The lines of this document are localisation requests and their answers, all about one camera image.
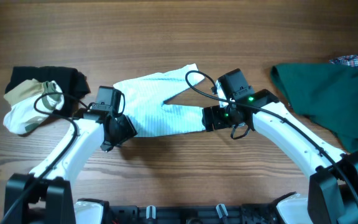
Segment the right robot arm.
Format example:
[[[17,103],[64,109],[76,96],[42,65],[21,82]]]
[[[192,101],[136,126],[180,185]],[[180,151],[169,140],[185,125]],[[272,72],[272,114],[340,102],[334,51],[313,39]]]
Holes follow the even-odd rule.
[[[207,131],[245,126],[277,145],[308,179],[308,194],[291,193],[275,202],[282,223],[358,223],[358,152],[324,142],[293,117],[270,91],[255,92],[239,69],[213,82],[203,108]]]

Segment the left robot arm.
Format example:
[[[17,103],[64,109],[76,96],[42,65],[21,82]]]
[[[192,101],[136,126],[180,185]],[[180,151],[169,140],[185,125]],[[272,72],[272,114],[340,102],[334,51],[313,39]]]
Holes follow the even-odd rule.
[[[125,106],[121,91],[101,86],[96,101],[69,119],[69,131],[48,157],[8,180],[2,223],[112,223],[109,202],[74,202],[71,186],[95,150],[109,152],[137,135]]]

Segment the light blue striped pants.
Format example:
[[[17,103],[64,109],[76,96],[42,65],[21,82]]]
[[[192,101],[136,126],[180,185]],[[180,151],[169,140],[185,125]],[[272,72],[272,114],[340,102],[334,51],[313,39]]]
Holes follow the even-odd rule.
[[[126,98],[124,114],[137,131],[138,138],[150,138],[204,131],[202,108],[199,106],[168,105],[166,102],[196,85],[204,76],[186,73],[197,70],[196,64],[165,73],[153,73],[124,80],[113,85]]]

